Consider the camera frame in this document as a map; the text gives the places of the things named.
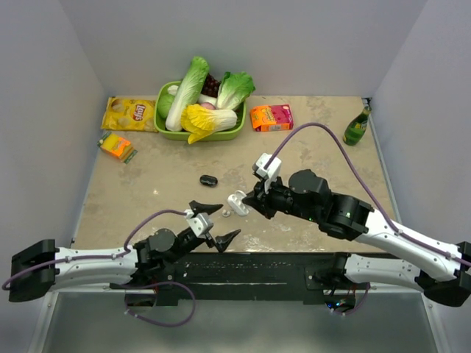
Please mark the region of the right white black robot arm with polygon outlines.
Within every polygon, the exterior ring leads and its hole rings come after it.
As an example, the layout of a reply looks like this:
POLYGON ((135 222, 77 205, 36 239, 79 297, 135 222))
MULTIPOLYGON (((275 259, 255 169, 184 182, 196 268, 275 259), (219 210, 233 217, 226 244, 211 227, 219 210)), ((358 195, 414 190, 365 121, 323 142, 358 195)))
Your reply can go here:
POLYGON ((470 245, 449 244, 387 223, 384 215, 353 196, 334 193, 325 179, 309 169, 293 174, 284 185, 257 182, 242 202, 265 218, 281 212, 314 222, 321 232, 356 241, 389 253, 389 257, 335 254, 328 267, 317 270, 317 282, 343 289, 353 284, 382 283, 417 290, 433 302, 460 307, 470 297, 470 245))

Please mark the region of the black earbud charging case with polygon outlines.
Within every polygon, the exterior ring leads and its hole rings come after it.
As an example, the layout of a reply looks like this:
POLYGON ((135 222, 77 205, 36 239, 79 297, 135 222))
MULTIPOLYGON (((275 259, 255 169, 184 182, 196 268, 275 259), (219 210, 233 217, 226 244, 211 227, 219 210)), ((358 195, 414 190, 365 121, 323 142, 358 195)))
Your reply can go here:
POLYGON ((211 176, 211 175, 202 175, 200 178, 199 178, 199 182, 204 185, 204 186, 207 186, 207 187, 210 187, 210 188, 213 188, 213 187, 216 187, 219 183, 218 179, 214 176, 211 176))

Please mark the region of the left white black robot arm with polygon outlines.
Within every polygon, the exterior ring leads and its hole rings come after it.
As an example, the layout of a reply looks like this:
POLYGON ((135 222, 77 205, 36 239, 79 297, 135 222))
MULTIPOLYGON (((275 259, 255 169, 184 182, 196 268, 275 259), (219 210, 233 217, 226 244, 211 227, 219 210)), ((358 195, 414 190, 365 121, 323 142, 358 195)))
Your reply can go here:
POLYGON ((40 240, 12 256, 10 278, 1 288, 9 293, 10 302, 29 302, 54 290, 91 284, 145 288, 202 244, 220 253, 227 250, 240 232, 212 236, 210 215, 221 208, 221 204, 192 201, 187 210, 170 212, 188 224, 180 233, 162 228, 135 244, 126 239, 113 249, 68 249, 53 239, 40 240))

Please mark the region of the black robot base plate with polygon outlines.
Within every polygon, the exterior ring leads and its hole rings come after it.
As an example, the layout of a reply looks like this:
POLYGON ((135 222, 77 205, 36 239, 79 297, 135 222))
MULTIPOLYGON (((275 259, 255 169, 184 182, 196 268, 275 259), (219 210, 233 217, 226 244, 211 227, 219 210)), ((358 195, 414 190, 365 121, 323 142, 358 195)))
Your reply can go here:
POLYGON ((181 299, 295 301, 324 304, 326 290, 349 290, 345 253, 192 252, 170 265, 157 285, 157 304, 181 299))

